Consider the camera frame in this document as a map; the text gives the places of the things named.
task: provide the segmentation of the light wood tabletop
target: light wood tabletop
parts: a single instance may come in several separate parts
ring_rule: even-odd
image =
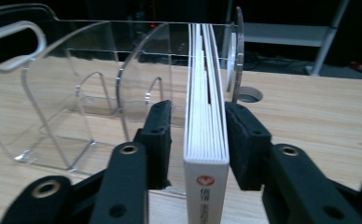
[[[182,88],[182,82],[177,85],[174,87]],[[262,92],[261,101],[239,104],[247,106],[271,132],[274,144],[302,148],[328,178],[352,189],[360,188],[362,80],[244,72],[242,86]],[[88,119],[102,127],[107,125],[95,117]],[[182,132],[180,128],[172,130],[175,140],[172,150],[182,148],[177,141]],[[169,173],[174,182],[177,179],[172,175],[182,174],[182,167],[177,166],[182,161],[177,158],[171,158]],[[27,185],[46,175],[65,175],[73,183],[86,178],[59,169],[14,162],[0,148],[0,219]],[[267,223],[260,197],[261,192],[239,190],[230,170],[222,223]],[[149,219],[155,224],[187,223],[185,196],[171,191],[150,191]]]

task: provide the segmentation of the logo on book spine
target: logo on book spine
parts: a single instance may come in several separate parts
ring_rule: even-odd
[[[208,187],[208,186],[214,185],[214,182],[216,182],[216,181],[214,180],[214,178],[212,176],[201,175],[196,179],[196,182],[198,182],[198,184],[200,186]]]

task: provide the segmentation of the white book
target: white book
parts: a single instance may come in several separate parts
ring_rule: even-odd
[[[225,105],[212,25],[189,25],[184,168],[189,224],[220,223],[229,170]]]

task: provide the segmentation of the acrylic book holder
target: acrylic book holder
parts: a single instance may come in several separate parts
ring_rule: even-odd
[[[236,18],[243,24],[240,11]],[[243,26],[213,29],[230,101],[243,71]],[[17,55],[7,47],[32,42],[36,49]],[[44,5],[0,7],[0,148],[14,161],[95,174],[153,104],[171,100],[172,128],[183,130],[187,68],[187,23],[60,21]],[[183,136],[172,138],[170,180],[183,172]]]

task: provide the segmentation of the floor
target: floor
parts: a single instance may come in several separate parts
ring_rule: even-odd
[[[280,56],[275,58],[269,58],[256,55],[255,53],[251,52],[246,52],[246,54],[244,55],[244,70],[246,71],[285,73],[308,76],[305,71],[305,67],[309,65],[312,66],[313,62],[287,59]],[[362,79],[362,73],[356,71],[349,66],[338,67],[328,64],[323,65],[320,76]]]

